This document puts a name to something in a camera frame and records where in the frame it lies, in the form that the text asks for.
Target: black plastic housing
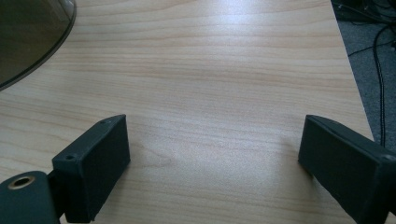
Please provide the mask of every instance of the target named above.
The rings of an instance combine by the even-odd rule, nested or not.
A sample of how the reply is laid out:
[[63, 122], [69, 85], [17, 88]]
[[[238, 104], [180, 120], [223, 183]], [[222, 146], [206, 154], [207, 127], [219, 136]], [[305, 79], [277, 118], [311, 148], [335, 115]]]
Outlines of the black plastic housing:
[[348, 127], [307, 115], [299, 163], [358, 223], [384, 223], [393, 210], [396, 154]]
[[125, 115], [103, 119], [52, 159], [68, 222], [90, 222], [130, 162]]

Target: black cable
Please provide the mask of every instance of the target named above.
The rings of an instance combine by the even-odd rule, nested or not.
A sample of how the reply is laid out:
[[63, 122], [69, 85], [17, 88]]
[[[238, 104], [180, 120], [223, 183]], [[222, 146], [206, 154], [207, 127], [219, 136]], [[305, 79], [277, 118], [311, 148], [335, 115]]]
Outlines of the black cable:
[[377, 16], [364, 13], [364, 12], [362, 12], [362, 11], [357, 10], [356, 8], [353, 8], [353, 7], [348, 7], [348, 6], [345, 6], [345, 5], [343, 5], [343, 4], [334, 3], [334, 2], [332, 2], [332, 4], [335, 5], [335, 6], [337, 6], [339, 9], [341, 9], [341, 8], [344, 7], [344, 8], [346, 8], [346, 9], [352, 11], [352, 12], [355, 12], [355, 13], [357, 13], [357, 14], [361, 14], [362, 16], [364, 16], [364, 17], [366, 17], [366, 18], [368, 18], [368, 19], [371, 19], [372, 21], [384, 23], [384, 24], [387, 24], [387, 25], [394, 25], [394, 24], [396, 24], [395, 21], [384, 21], [384, 20], [382, 20], [381, 18], [378, 18]]
[[373, 44], [373, 55], [374, 55], [374, 60], [375, 60], [375, 67], [376, 67], [376, 72], [378, 74], [378, 80], [379, 80], [379, 119], [380, 119], [380, 129], [381, 129], [381, 146], [385, 147], [385, 142], [386, 142], [386, 127], [385, 127], [385, 92], [384, 92], [384, 77], [382, 76], [382, 71], [381, 71], [381, 63], [378, 60], [378, 53], [376, 51], [376, 43], [378, 42], [379, 36], [386, 31], [389, 28], [389, 26], [385, 26], [382, 28], [375, 36], [374, 39], [374, 44]]
[[[383, 43], [383, 44], [379, 44], [379, 45], [377, 45], [376, 47], [381, 47], [381, 46], [384, 46], [384, 45], [387, 45], [387, 44], [390, 44], [390, 43], [392, 43], [394, 40], [390, 40], [389, 42], [387, 42], [387, 43]], [[357, 53], [360, 53], [360, 52], [363, 52], [363, 51], [365, 51], [365, 50], [367, 50], [367, 49], [372, 49], [372, 48], [374, 48], [375, 46], [370, 46], [370, 47], [367, 47], [367, 48], [365, 48], [365, 49], [359, 49], [359, 50], [356, 50], [356, 51], [354, 51], [354, 52], [352, 52], [352, 53], [350, 53], [350, 54], [348, 54], [347, 56], [348, 57], [350, 57], [350, 56], [353, 56], [354, 54], [357, 54]]]
[[376, 1], [374, 1], [373, 0], [373, 3], [374, 3], [374, 5], [376, 5], [377, 7], [381, 7], [381, 8], [384, 8], [384, 9], [390, 9], [392, 6], [388, 6], [388, 7], [386, 7], [386, 6], [382, 6], [382, 5], [379, 5]]

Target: wood grain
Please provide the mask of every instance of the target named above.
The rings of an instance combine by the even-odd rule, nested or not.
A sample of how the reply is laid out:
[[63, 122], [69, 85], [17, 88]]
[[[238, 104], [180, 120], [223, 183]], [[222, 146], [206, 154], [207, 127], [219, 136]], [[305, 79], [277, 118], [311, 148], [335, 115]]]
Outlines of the wood grain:
[[372, 138], [325, 0], [78, 1], [64, 45], [0, 92], [0, 180], [127, 115], [95, 223], [353, 223], [297, 163], [306, 114]]

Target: metal ring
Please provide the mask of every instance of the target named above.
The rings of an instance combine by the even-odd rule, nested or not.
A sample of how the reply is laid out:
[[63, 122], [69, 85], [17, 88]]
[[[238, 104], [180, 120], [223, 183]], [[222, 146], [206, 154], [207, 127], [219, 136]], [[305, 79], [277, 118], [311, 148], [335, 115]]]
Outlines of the metal ring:
[[35, 181], [35, 177], [32, 175], [21, 176], [18, 179], [12, 181], [9, 185], [9, 189], [23, 189], [24, 187], [32, 184]]

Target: desk surface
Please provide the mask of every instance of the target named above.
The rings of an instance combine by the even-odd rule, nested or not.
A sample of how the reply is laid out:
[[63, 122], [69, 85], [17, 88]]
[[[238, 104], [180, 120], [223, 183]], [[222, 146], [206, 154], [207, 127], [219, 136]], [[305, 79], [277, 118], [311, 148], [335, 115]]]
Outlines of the desk surface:
[[297, 163], [306, 114], [371, 138], [330, 1], [78, 1], [0, 92], [0, 181], [117, 114], [132, 163], [97, 224], [353, 223]]

